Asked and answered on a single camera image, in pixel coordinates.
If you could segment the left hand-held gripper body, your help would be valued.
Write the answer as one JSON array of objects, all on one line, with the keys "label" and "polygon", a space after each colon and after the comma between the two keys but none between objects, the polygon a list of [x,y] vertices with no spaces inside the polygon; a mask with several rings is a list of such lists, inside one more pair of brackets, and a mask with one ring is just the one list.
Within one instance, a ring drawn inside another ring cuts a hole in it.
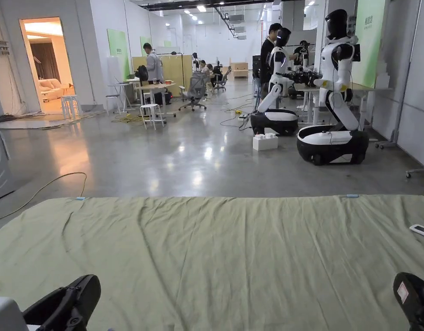
[{"label": "left hand-held gripper body", "polygon": [[0,331],[28,331],[19,306],[8,297],[0,297]]}]

